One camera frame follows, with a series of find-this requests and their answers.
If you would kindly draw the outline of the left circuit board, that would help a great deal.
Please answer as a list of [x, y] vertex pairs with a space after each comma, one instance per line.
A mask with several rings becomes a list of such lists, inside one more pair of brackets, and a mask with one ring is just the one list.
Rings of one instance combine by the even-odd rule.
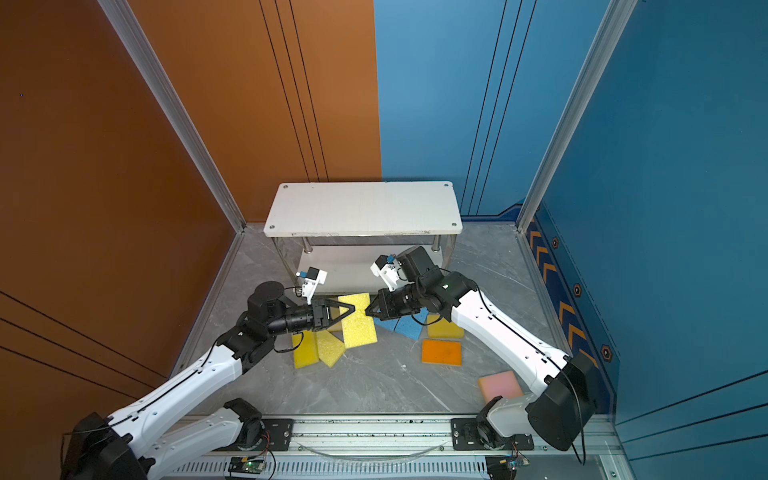
[[268, 470], [268, 462], [255, 456], [231, 457], [227, 467], [228, 477], [251, 478], [264, 474]]

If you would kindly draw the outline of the orange sponge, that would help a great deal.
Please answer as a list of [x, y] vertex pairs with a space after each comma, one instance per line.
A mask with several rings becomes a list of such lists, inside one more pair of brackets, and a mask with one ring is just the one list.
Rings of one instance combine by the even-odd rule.
[[425, 364], [455, 367], [463, 364], [459, 342], [425, 339], [421, 346], [421, 361]]

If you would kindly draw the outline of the blue sponge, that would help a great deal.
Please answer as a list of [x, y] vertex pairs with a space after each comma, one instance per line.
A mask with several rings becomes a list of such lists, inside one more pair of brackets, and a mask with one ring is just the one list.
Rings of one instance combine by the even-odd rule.
[[374, 324], [378, 327], [383, 328], [384, 330], [390, 331], [390, 332], [396, 332], [397, 328], [399, 326], [399, 319], [397, 320], [380, 320], [375, 319]]
[[395, 321], [394, 332], [413, 341], [418, 341], [426, 326], [428, 311], [422, 309], [413, 315], [406, 315]]

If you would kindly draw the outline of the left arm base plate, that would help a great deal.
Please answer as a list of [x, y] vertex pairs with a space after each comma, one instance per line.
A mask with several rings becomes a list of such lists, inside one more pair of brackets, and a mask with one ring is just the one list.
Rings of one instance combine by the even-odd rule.
[[290, 418], [248, 420], [234, 445], [241, 451], [285, 452], [290, 447], [293, 427], [294, 420]]

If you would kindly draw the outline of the yellow porous sponge large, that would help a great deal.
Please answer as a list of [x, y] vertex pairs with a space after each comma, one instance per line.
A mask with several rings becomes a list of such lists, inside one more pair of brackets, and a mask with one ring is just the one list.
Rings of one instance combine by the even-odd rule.
[[354, 319], [348, 320], [343, 325], [343, 339], [347, 349], [375, 344], [378, 341], [374, 320], [365, 314], [365, 309], [370, 303], [369, 293], [360, 293], [340, 296], [342, 302], [354, 304], [356, 310], [351, 314]]

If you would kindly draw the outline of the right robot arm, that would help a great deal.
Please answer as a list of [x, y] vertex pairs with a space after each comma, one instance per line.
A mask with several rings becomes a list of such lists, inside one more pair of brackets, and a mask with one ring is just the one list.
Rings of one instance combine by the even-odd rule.
[[485, 447], [500, 449], [516, 435], [537, 435], [560, 451], [575, 447], [598, 409], [598, 371], [586, 354], [570, 355], [539, 339], [494, 305], [475, 281], [438, 267], [422, 246], [381, 255], [370, 269], [385, 286], [367, 315], [389, 321], [426, 309], [482, 341], [528, 387], [518, 398], [494, 397], [477, 414]]

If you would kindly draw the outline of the pink sponge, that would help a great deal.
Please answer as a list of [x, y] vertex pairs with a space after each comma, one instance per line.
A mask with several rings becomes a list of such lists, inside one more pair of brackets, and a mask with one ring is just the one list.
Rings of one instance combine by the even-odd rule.
[[524, 395], [523, 389], [513, 371], [505, 371], [478, 379], [478, 387], [484, 403], [496, 397], [514, 399]]

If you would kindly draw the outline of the left aluminium corner post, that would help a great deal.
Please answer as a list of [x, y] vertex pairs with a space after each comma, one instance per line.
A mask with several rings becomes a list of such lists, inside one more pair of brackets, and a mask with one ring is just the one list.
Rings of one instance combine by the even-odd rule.
[[233, 230], [241, 234], [247, 221], [130, 4], [125, 0], [99, 0], [98, 4], [222, 213]]

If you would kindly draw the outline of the blue sponge left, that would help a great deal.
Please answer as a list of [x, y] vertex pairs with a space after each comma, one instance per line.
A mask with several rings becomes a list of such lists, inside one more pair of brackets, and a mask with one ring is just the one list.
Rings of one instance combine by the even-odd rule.
[[390, 331], [390, 332], [396, 332], [397, 328], [399, 326], [399, 319], [397, 320], [380, 320], [375, 319], [374, 324], [378, 327], [383, 328], [384, 330]]

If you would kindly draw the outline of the yellow sponge right side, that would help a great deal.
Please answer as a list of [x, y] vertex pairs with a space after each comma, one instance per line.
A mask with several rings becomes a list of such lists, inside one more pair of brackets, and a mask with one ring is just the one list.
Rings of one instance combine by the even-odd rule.
[[439, 315], [427, 317], [427, 337], [436, 340], [458, 340], [465, 336], [465, 331]]

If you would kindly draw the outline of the blue sponge right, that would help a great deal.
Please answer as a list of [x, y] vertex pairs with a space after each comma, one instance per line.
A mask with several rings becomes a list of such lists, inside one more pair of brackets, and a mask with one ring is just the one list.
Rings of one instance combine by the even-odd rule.
[[413, 341], [418, 341], [426, 326], [428, 311], [422, 309], [413, 315], [406, 315], [395, 321], [394, 332]]

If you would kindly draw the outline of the white two-tier shelf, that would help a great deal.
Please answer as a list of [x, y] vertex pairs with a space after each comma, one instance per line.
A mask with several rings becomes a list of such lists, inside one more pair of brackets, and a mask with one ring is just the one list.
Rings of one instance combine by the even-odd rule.
[[374, 261], [412, 246], [447, 267], [462, 230], [447, 180], [284, 183], [264, 226], [294, 283], [310, 267], [326, 272], [320, 295], [376, 292]]

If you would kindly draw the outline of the aluminium front rail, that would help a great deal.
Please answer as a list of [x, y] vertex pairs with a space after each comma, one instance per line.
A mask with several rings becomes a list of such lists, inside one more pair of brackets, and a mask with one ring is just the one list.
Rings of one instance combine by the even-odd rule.
[[[574, 448], [559, 451], [531, 435], [533, 451], [455, 451], [449, 421], [461, 414], [296, 415], [288, 451], [205, 454], [171, 479], [489, 479], [486, 456], [525, 456], [517, 479], [631, 479], [634, 474], [610, 422], [594, 417]], [[268, 470], [227, 476], [231, 457], [255, 456]]]

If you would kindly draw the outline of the circuit board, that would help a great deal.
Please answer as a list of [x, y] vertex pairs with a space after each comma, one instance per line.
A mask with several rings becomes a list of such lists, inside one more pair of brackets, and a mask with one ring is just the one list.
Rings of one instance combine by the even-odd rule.
[[525, 456], [486, 456], [485, 463], [490, 480], [516, 480], [520, 470], [530, 465]]
[[268, 470], [268, 462], [255, 456], [231, 457], [227, 467], [228, 477], [251, 478], [264, 474]]

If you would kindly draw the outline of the bright yellow foam sponge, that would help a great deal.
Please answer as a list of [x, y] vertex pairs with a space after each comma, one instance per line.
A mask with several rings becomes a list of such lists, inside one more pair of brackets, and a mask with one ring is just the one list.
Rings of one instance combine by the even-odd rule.
[[316, 334], [304, 331], [292, 335], [293, 362], [296, 369], [308, 367], [319, 362]]

